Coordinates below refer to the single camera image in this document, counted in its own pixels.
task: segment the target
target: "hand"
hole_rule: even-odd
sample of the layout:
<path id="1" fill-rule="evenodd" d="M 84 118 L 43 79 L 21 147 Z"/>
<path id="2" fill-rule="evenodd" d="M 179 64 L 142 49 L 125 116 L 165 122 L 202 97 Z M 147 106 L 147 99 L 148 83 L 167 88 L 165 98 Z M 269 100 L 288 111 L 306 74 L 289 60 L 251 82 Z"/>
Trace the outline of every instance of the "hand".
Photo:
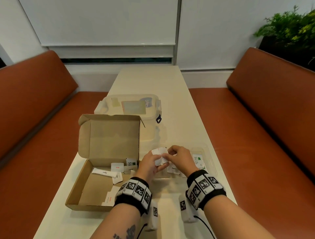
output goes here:
<path id="1" fill-rule="evenodd" d="M 169 163 L 155 166 L 155 161 L 160 158 L 161 158 L 161 155 L 156 155 L 156 154 L 153 155 L 150 150 L 150 152 L 148 152 L 143 157 L 142 161 L 140 162 L 139 168 L 135 177 L 141 178 L 145 180 L 147 183 L 150 183 L 157 172 L 160 172 L 169 166 Z"/>
<path id="2" fill-rule="evenodd" d="M 188 149 L 173 145 L 167 151 L 168 154 L 162 154 L 162 157 L 175 164 L 177 169 L 185 174 L 186 177 L 199 170 Z"/>

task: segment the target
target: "blue handle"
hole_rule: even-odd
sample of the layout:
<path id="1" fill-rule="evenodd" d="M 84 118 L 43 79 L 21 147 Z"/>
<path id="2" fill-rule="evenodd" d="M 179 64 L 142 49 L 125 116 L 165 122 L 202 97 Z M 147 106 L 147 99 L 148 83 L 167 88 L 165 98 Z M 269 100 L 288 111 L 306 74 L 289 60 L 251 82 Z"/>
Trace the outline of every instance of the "blue handle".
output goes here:
<path id="1" fill-rule="evenodd" d="M 157 117 L 157 119 L 156 119 L 156 121 L 157 121 L 157 123 L 159 124 L 159 123 L 161 122 L 161 120 L 162 120 L 162 117 L 161 117 L 161 115 L 159 114 L 158 117 Z"/>

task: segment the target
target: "orange bench backrest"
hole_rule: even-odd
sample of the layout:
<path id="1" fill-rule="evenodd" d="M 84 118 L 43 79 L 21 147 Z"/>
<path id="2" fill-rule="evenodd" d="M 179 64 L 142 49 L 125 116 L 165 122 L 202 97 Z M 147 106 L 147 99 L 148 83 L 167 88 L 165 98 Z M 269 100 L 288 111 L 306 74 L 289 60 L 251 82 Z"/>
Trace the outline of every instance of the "orange bench backrest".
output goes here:
<path id="1" fill-rule="evenodd" d="M 227 85 L 315 175 L 315 73 L 249 48 Z"/>
<path id="2" fill-rule="evenodd" d="M 53 51 L 1 69 L 0 158 L 77 87 Z"/>

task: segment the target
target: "cardboard box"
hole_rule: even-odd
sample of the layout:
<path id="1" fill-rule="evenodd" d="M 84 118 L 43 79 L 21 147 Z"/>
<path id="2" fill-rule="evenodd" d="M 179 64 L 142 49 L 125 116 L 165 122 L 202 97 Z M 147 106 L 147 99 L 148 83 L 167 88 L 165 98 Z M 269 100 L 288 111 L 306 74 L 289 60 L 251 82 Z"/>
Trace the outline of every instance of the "cardboard box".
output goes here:
<path id="1" fill-rule="evenodd" d="M 66 206 L 76 211 L 109 212 L 102 206 L 111 191 L 111 177 L 92 174 L 94 167 L 111 170 L 111 163 L 124 163 L 126 158 L 139 163 L 139 132 L 141 118 L 137 115 L 84 114 L 79 119 L 79 155 L 86 158 L 66 200 Z M 123 173 L 122 186 L 130 179 Z"/>

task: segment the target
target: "white table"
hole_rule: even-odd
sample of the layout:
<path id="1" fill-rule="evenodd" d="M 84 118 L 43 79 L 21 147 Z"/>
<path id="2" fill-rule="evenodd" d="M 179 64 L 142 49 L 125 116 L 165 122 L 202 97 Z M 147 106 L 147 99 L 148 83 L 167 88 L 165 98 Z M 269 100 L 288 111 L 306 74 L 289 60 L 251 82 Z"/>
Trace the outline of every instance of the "white table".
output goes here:
<path id="1" fill-rule="evenodd" d="M 218 172 L 217 179 L 224 185 L 227 196 L 236 203 L 179 68 L 177 66 L 127 67 L 121 70 L 109 91 L 109 95 L 147 93 L 157 95 L 162 102 L 160 142 L 206 143 Z M 88 239 L 106 216 L 106 213 L 76 212 L 65 206 L 65 201 L 84 161 L 85 159 L 78 154 L 74 158 L 34 238 Z M 178 196 L 179 193 L 162 193 L 159 196 L 160 227 L 155 232 L 142 232 L 141 238 L 211 237 L 201 222 L 185 224 L 184 227 Z M 201 210 L 199 215 L 205 219 Z"/>

